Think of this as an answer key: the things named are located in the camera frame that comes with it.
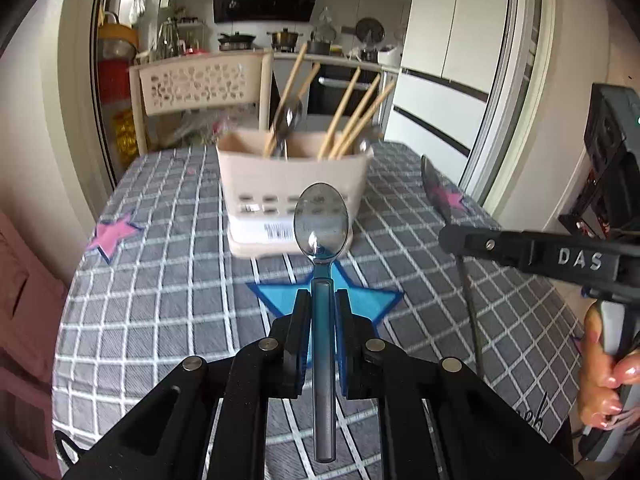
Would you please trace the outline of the person's right hand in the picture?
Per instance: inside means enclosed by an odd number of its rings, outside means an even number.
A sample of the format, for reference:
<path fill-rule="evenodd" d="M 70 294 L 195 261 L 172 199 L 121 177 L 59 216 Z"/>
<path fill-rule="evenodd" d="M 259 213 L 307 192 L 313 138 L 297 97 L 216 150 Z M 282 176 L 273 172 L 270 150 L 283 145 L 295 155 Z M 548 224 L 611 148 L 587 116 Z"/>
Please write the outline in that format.
<path fill-rule="evenodd" d="M 586 313 L 582 338 L 582 367 L 579 371 L 577 397 L 580 420 L 589 427 L 611 431 L 623 404 L 616 389 L 639 382 L 639 350 L 615 361 L 600 343 L 602 318 L 593 304 Z"/>

